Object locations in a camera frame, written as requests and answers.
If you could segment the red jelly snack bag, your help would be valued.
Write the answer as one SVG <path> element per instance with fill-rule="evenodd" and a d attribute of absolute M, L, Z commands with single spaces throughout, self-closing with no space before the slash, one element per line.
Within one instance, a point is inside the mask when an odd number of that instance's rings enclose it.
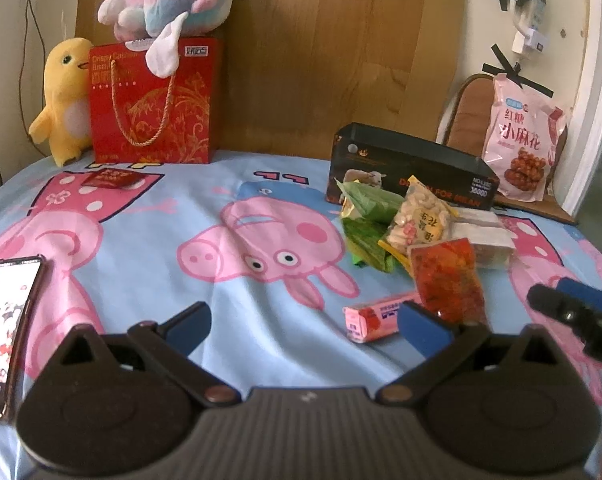
<path fill-rule="evenodd" d="M 416 246 L 409 260 L 426 310 L 449 323 L 487 324 L 476 256 L 467 238 Z"/>

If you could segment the pink wafer box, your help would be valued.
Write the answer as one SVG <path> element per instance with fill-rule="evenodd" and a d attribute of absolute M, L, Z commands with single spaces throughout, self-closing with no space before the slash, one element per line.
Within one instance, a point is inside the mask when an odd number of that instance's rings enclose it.
<path fill-rule="evenodd" d="M 396 334 L 399 331 L 397 312 L 406 301 L 421 304 L 418 292 L 413 290 L 407 294 L 344 307 L 342 312 L 347 336 L 356 344 L 367 344 Z"/>

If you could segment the clear cake package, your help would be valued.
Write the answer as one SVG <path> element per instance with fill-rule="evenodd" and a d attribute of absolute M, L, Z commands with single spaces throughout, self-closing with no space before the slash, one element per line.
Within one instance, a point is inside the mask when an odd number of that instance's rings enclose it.
<path fill-rule="evenodd" d="M 450 237 L 467 238 L 479 268 L 507 269 L 516 251 L 510 232 L 497 214 L 488 210 L 457 207 Z"/>

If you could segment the yellow peanut snack bag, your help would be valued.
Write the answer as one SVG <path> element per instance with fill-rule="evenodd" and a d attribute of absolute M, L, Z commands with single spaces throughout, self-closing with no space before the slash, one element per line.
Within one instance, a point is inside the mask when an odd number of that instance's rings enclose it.
<path fill-rule="evenodd" d="M 408 179 L 408 189 L 401 206 L 378 245 L 397 259 L 413 275 L 409 253 L 415 247 L 448 240 L 451 225 L 458 218 L 453 206 L 440 200 L 415 176 Z"/>

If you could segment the green snack packet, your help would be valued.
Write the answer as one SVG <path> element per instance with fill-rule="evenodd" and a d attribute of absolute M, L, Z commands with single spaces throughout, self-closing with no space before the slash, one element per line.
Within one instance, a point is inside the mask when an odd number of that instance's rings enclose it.
<path fill-rule="evenodd" d="M 345 244 L 356 264 L 365 263 L 385 273 L 401 266 L 412 275 L 406 255 L 407 237 L 399 226 L 364 218 L 343 218 L 341 224 Z"/>
<path fill-rule="evenodd" d="M 374 188 L 359 181 L 337 181 L 337 187 L 343 198 L 342 219 L 364 219 L 387 226 L 392 222 L 404 202 L 402 195 L 382 190 L 382 188 Z"/>

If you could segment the cartoon pig bedsheet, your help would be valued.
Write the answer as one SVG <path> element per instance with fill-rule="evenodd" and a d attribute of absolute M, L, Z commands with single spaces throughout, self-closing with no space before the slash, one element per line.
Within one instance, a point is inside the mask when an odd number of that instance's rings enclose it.
<path fill-rule="evenodd" d="M 399 337 L 356 344 L 345 309 L 414 296 L 401 268 L 356 266 L 327 162 L 222 152 L 209 165 L 138 164 L 138 180 L 97 188 L 91 156 L 48 159 L 0 188 L 0 259 L 42 255 L 24 394 L 70 328 L 117 333 L 197 301 L 212 330 L 196 363 L 240 391 L 378 389 L 419 362 Z"/>

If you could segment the smartphone in clear case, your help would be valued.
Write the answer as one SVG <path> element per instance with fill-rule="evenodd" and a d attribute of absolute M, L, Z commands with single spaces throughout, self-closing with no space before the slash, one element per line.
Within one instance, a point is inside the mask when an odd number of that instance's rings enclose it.
<path fill-rule="evenodd" d="M 20 346 L 44 268 L 40 255 L 0 259 L 0 419 L 10 407 Z"/>

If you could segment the small red packet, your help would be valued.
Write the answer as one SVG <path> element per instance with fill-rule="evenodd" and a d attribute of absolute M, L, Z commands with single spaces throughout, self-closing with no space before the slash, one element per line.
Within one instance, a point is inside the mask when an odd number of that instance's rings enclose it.
<path fill-rule="evenodd" d="M 104 168 L 89 174 L 83 184 L 93 188 L 126 188 L 141 181 L 142 177 L 138 172 L 131 170 Z"/>

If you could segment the pink twisted snack bag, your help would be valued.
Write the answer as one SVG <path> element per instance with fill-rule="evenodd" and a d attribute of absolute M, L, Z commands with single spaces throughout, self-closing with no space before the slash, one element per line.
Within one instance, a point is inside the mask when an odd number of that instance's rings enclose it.
<path fill-rule="evenodd" d="M 499 178 L 502 196 L 540 202 L 557 163 L 566 113 L 545 94 L 504 74 L 493 78 L 493 89 L 482 159 Z"/>

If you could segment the black cardboard box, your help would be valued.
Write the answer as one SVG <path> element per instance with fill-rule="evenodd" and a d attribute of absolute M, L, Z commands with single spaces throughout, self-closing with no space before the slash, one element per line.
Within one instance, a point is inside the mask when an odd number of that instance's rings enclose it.
<path fill-rule="evenodd" d="M 499 178 L 483 159 L 435 142 L 352 122 L 333 138 L 327 202 L 341 200 L 339 182 L 359 181 L 403 195 L 418 179 L 441 200 L 489 210 Z"/>

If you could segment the red gift bag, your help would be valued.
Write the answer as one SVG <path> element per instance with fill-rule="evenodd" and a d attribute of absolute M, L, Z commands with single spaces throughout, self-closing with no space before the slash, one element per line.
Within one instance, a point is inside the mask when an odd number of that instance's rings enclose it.
<path fill-rule="evenodd" d="M 99 164 L 208 164 L 217 148 L 223 44 L 179 40 L 179 68 L 159 78 L 124 44 L 90 52 L 90 110 Z"/>

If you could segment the yellow plush duck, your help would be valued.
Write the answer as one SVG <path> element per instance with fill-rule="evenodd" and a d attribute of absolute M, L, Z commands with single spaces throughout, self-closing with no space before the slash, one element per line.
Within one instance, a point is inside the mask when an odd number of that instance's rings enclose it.
<path fill-rule="evenodd" d="M 54 163 L 63 167 L 92 146 L 90 51 L 85 38 L 71 38 L 51 50 L 44 66 L 45 104 L 28 129 L 35 144 L 48 142 Z"/>

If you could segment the white power strip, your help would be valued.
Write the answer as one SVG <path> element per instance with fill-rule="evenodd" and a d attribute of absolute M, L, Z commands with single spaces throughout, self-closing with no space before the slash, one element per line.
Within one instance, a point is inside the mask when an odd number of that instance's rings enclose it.
<path fill-rule="evenodd" d="M 519 32 L 523 35 L 528 35 L 531 30 L 539 32 L 544 21 L 546 0 L 526 0 L 517 9 Z"/>

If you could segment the wooden headboard panel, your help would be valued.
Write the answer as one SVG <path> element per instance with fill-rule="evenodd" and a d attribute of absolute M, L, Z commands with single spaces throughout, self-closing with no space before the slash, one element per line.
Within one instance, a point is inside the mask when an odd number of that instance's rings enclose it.
<path fill-rule="evenodd" d="M 79 0 L 78 32 L 116 44 Z M 217 148 L 328 158 L 352 122 L 435 140 L 456 70 L 465 0 L 233 0 Z"/>

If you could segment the pink blue plush unicorn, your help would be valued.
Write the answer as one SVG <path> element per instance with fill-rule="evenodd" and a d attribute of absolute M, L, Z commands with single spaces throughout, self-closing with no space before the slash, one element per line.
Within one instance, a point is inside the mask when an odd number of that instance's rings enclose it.
<path fill-rule="evenodd" d="M 97 21 L 120 42 L 149 40 L 147 68 L 159 78 L 179 68 L 179 40 L 208 34 L 231 13 L 233 0 L 104 0 Z"/>

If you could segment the white window frame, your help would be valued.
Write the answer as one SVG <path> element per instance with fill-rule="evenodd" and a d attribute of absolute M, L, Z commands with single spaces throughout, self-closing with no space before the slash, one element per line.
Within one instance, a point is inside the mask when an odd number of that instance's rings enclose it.
<path fill-rule="evenodd" d="M 566 0 L 560 22 L 582 43 L 569 140 L 556 180 L 562 208 L 574 217 L 585 200 L 602 152 L 602 0 Z"/>

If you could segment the white wall charger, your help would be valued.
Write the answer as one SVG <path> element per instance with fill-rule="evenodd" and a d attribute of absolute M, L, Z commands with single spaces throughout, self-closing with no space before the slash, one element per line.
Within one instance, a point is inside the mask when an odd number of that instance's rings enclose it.
<path fill-rule="evenodd" d="M 521 56 L 530 56 L 533 53 L 544 53 L 548 40 L 538 30 L 529 28 L 525 34 L 516 32 L 512 42 L 511 51 Z"/>

